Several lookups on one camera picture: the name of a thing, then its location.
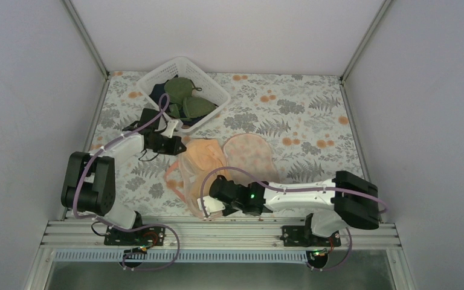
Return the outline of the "peach orange bra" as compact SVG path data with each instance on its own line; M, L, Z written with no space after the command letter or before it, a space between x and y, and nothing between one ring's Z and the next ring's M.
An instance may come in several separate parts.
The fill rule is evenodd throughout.
M191 140L186 145L186 151L178 156L178 162L188 205L196 205L202 182L208 173L227 166L225 154L215 139Z

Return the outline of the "peach floral mesh laundry bag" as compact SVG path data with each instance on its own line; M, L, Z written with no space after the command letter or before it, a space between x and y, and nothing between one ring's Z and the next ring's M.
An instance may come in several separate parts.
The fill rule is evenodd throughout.
M248 175L241 173L242 169L257 179L268 182L279 182L279 174L272 160L272 149L267 141L256 134L239 134L231 137L223 146L221 146L227 166L219 167L208 173L204 178L199 198L209 196L212 182L217 180L219 175L224 176L227 180L233 181L237 185L248 185L253 179ZM191 214L200 219L212 219L221 217L221 213L214 213L210 216L207 212L200 211L197 200L196 205L188 205L184 195L184 182L179 169L177 160L167 169L164 174L164 180L169 189L184 202Z

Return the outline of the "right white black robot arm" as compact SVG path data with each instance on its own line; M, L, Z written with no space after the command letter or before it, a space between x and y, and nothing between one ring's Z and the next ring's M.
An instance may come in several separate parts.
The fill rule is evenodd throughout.
M248 185L236 184L223 175L202 188L197 200L205 218L221 212L224 216L242 212L260 216L289 209L307 210L310 225L303 230L304 241L317 246L343 228L375 230L384 202L371 182L347 171L337 171L334 178L305 184L280 184L254 180Z

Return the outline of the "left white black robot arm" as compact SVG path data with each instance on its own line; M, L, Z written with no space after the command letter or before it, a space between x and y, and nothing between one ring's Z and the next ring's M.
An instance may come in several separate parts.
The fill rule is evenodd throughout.
M61 203L77 219L92 218L120 230L130 245L144 236L141 216L116 200L116 174L124 163L139 153L177 156L185 152L182 138L174 134L175 121L165 121L154 109L143 109L139 120L121 134L90 152L70 155L63 183Z

